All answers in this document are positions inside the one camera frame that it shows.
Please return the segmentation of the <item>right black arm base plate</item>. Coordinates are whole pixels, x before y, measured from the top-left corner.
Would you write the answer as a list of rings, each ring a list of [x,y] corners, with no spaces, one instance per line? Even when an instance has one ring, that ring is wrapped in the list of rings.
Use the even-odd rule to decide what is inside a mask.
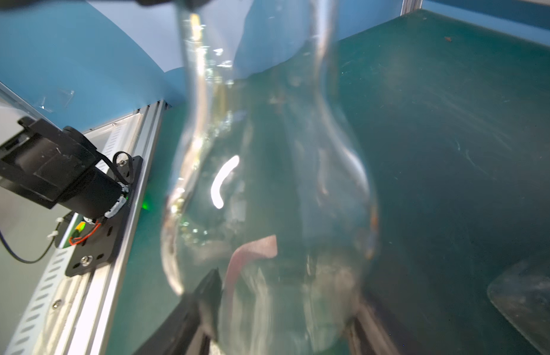
[[[129,156],[122,166],[115,159],[111,164],[119,172],[118,176],[111,170],[104,173],[94,167],[87,185],[72,199],[71,207],[76,213],[89,220],[99,220],[101,226],[84,245],[72,246],[74,251],[65,271],[67,277],[84,275],[113,263],[121,249],[134,197],[139,191],[143,158]]]

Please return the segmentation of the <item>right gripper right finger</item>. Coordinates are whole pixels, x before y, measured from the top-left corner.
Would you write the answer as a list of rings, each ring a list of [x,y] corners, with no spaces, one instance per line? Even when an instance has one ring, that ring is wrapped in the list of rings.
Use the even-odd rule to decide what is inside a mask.
[[[345,331],[351,354],[403,354],[404,329],[380,302],[357,300],[355,315]]]

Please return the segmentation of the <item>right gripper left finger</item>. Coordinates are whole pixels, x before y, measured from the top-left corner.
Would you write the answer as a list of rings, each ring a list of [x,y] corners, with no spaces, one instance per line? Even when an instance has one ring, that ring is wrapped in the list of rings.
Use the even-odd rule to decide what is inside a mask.
[[[135,353],[209,354],[217,338],[221,297],[219,270],[211,269],[192,293],[181,296],[177,307]]]

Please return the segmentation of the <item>clear bottle with cork stopper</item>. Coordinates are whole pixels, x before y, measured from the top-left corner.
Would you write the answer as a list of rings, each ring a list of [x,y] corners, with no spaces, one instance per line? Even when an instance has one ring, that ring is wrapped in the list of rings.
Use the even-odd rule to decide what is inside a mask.
[[[222,354],[322,354],[355,315],[375,255],[372,179],[338,97],[337,1],[177,1],[188,119],[161,232],[178,295],[242,244],[278,254],[242,270],[219,308]]]

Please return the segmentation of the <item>red bottle label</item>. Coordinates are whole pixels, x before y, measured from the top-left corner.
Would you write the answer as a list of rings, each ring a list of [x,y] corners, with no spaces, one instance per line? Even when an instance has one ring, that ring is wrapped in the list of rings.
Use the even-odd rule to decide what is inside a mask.
[[[236,282],[242,270],[256,260],[270,260],[278,254],[276,235],[270,235],[242,244],[230,257],[225,278],[223,280],[222,303],[230,303],[233,299]]]

